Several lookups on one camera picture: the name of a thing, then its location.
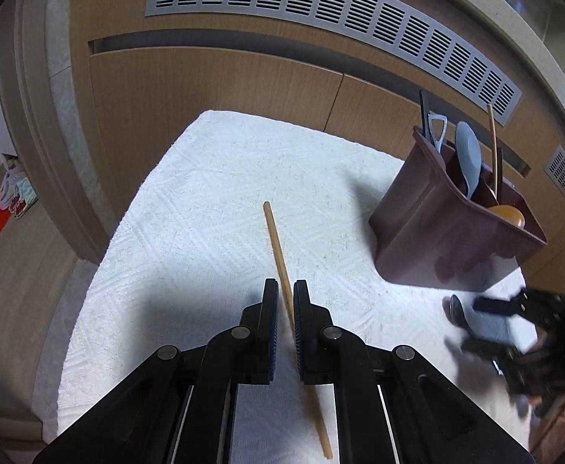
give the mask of textured white cloth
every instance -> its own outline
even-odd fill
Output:
[[[366,343],[416,348],[527,446],[529,422],[518,419],[504,384],[461,355],[463,333],[442,309],[448,293],[389,284],[374,268],[367,220],[401,165],[289,123],[202,114],[142,184],[89,288],[61,378],[59,432],[157,347],[201,346],[260,301],[265,279],[278,279],[263,214],[269,200],[291,284],[306,279],[312,302]],[[487,293],[507,297],[523,284],[516,271]],[[274,382],[240,386],[233,462],[325,460],[302,410],[286,314],[278,315]],[[500,331],[489,323],[488,331],[534,340],[529,323],[510,324]],[[333,389],[318,392],[337,456]]]

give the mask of silver rivet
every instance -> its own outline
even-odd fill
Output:
[[[413,359],[413,356],[415,356],[415,351],[408,345],[401,345],[396,347],[396,355],[405,361],[409,361],[409,359]]]
[[[330,340],[338,340],[342,336],[342,330],[336,326],[323,328],[323,336]]]
[[[231,334],[233,338],[246,338],[250,334],[250,328],[246,328],[245,326],[236,326],[231,330]]]
[[[163,345],[158,349],[158,358],[173,359],[177,355],[177,347],[173,345]]]

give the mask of plastic bin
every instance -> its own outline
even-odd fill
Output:
[[[368,223],[377,238],[374,265],[399,285],[484,291],[516,270],[546,236],[525,199],[506,181],[502,203],[518,208],[523,229],[489,212],[497,204],[484,166],[471,200],[454,148],[435,147],[413,129],[415,145]]]

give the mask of wooden stick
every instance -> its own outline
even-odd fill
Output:
[[[493,118],[493,105],[486,105],[488,111],[488,123],[491,127],[491,157],[493,163],[493,176],[491,178],[491,191],[495,198],[497,198],[497,131],[495,130],[495,119]]]
[[[274,260],[276,261],[278,277],[280,277],[280,284],[282,285],[282,296],[284,297],[285,307],[287,309],[288,323],[291,326],[291,333],[293,334],[295,339],[293,291],[291,290],[291,284],[288,280],[287,267],[284,263],[284,257],[282,256],[280,239],[278,238],[278,231],[276,230],[276,224],[274,223],[274,214],[272,213],[272,207],[269,202],[265,202],[263,204],[263,211],[265,211],[265,219],[268,222],[269,238],[272,242]],[[304,392],[306,393],[306,398],[308,399],[309,415],[312,417],[312,419],[314,419],[314,425],[316,427],[317,434],[319,435],[319,441],[321,442],[323,455],[326,459],[333,459],[334,454],[332,452],[332,446],[329,442],[328,428],[326,428],[325,421],[323,420],[323,413],[321,412],[321,405],[319,404],[319,396],[317,396],[317,391],[314,386],[303,385],[303,387]]]

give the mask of wooden spoon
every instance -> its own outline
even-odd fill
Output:
[[[491,139],[493,143],[493,147],[491,148],[491,157],[493,158],[493,175],[490,188],[495,199],[498,199],[498,189],[501,189],[501,182],[503,180],[503,176],[501,174],[502,162],[498,161],[497,134],[495,131],[495,119],[493,118],[493,106],[488,104],[486,107],[488,108],[488,121],[491,126]],[[504,220],[509,221],[514,226],[519,228],[523,228],[525,226],[525,217],[523,216],[523,213],[514,206],[499,204],[497,206],[490,207],[488,210],[500,216]]]

